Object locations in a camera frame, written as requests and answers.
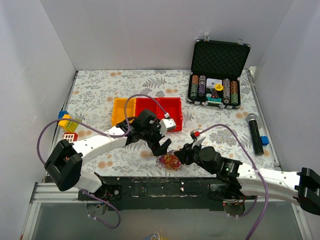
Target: microphone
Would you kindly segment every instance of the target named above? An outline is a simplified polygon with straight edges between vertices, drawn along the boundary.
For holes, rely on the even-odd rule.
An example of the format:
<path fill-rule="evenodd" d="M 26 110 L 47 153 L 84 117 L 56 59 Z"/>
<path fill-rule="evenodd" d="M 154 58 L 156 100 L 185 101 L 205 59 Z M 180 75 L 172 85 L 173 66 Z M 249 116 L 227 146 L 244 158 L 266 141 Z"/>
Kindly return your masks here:
<path fill-rule="evenodd" d="M 262 147 L 262 140 L 259 134 L 257 115 L 254 113 L 248 114 L 246 121 L 249 123 L 254 153 L 255 155 L 261 156 L 264 154 L 264 149 Z"/>

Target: poker chip case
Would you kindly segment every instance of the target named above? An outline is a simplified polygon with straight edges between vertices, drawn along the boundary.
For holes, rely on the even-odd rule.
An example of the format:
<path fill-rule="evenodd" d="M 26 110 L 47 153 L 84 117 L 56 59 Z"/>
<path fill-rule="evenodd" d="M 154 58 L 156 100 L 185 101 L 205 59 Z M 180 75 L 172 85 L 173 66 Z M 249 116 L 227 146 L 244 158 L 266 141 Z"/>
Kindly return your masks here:
<path fill-rule="evenodd" d="M 193 50 L 187 101 L 203 106 L 239 108 L 241 98 L 238 77 L 244 69 L 250 49 L 249 44 L 241 41 L 214 41 L 207 36 L 205 39 L 197 39 Z M 215 91 L 207 87 L 212 81 L 222 84 L 224 89 Z"/>

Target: plastic tray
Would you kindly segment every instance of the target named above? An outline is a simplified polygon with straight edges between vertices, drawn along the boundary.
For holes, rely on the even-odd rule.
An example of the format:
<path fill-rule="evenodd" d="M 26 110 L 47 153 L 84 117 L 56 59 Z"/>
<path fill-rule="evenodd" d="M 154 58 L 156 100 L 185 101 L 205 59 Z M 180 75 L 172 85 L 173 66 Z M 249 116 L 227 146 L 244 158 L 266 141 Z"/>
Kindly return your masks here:
<path fill-rule="evenodd" d="M 159 109 L 158 104 L 156 104 L 152 99 L 147 97 L 137 98 L 135 105 L 135 116 L 139 116 L 139 114 L 145 109 L 152 111 L 157 117 L 159 115 L 159 111 L 162 111 L 161 109 Z"/>
<path fill-rule="evenodd" d="M 115 98 L 113 103 L 113 111 L 111 123 L 115 126 L 125 120 L 125 103 L 127 98 Z M 126 106 L 126 113 L 128 118 L 134 117 L 136 113 L 136 98 L 131 98 Z"/>
<path fill-rule="evenodd" d="M 181 99 L 180 97 L 159 97 L 158 102 L 161 106 L 166 110 L 170 117 L 175 121 L 176 127 L 174 130 L 170 132 L 179 132 L 182 130 L 182 110 L 181 110 Z M 159 119 L 163 119 L 165 117 L 163 111 L 159 108 L 158 115 Z"/>

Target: orange tray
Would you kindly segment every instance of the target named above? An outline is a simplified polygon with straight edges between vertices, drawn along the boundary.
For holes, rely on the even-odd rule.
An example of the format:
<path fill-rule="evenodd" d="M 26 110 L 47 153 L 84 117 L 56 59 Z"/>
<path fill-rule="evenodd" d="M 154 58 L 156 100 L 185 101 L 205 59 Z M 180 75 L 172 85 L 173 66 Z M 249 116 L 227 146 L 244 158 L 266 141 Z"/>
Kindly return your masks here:
<path fill-rule="evenodd" d="M 113 103 L 113 111 L 111 123 L 112 126 L 121 123 L 125 120 L 125 103 L 127 98 L 115 98 Z M 131 98 L 126 106 L 126 114 L 128 118 L 134 117 L 136 114 L 136 98 Z"/>

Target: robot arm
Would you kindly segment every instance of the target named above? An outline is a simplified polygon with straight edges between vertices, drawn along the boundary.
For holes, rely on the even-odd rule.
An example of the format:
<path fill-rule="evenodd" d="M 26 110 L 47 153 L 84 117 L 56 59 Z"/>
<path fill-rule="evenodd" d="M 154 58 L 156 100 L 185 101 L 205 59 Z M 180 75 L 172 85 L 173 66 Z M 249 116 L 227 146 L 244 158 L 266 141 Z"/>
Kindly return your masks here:
<path fill-rule="evenodd" d="M 123 121 L 105 132 L 112 136 L 96 135 L 74 143 L 65 139 L 59 141 L 44 165 L 59 190 L 66 191 L 76 187 L 95 195 L 99 195 L 101 190 L 104 192 L 107 185 L 102 177 L 95 172 L 85 171 L 82 166 L 103 153 L 136 143 L 140 139 L 147 142 L 154 156 L 165 155 L 171 140 L 167 139 L 162 145 L 159 141 L 167 131 L 176 128 L 175 121 L 171 118 L 159 120 L 147 109 L 132 119 L 126 136 L 112 137 L 127 132 L 128 125 Z"/>
<path fill-rule="evenodd" d="M 230 199 L 237 196 L 265 196 L 265 189 L 257 171 L 246 163 L 222 157 L 212 146 L 202 148 L 205 134 L 191 132 L 193 143 L 187 143 L 174 154 L 181 164 L 196 163 L 225 183 L 213 194 L 217 199 Z M 320 215 L 320 176 L 309 168 L 301 172 L 284 172 L 259 169 L 268 185 L 271 198 L 283 200 L 298 206 L 309 213 Z"/>

